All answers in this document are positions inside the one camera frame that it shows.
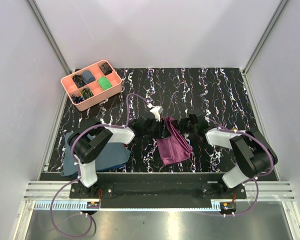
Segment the purple satin napkin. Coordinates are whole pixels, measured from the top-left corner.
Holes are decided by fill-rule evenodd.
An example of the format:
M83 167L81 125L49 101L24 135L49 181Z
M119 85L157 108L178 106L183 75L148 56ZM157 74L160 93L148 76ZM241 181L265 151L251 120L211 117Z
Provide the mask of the purple satin napkin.
M167 166L188 160L193 150L186 139L173 126L174 119L165 117L163 120L170 136L157 139L157 147L162 164Z

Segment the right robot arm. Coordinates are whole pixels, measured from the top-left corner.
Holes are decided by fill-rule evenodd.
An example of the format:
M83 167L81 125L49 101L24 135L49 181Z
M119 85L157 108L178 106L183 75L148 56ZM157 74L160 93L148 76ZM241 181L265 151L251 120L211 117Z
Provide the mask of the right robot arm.
M240 185L269 175L278 163L278 157L258 128L228 129L202 114L189 114L173 121L181 133L210 146L232 150L235 167L226 172L211 188L212 194L229 198Z

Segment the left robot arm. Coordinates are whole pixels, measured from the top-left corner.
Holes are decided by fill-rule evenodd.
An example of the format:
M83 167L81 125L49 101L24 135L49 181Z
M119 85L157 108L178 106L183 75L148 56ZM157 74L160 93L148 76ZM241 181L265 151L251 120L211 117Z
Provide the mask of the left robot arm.
M90 118L67 141L78 166L80 192L87 198L93 198L98 193L96 159L107 145L128 145L136 137L166 139L171 135L163 119L141 117L125 126L117 126L102 123L97 117Z

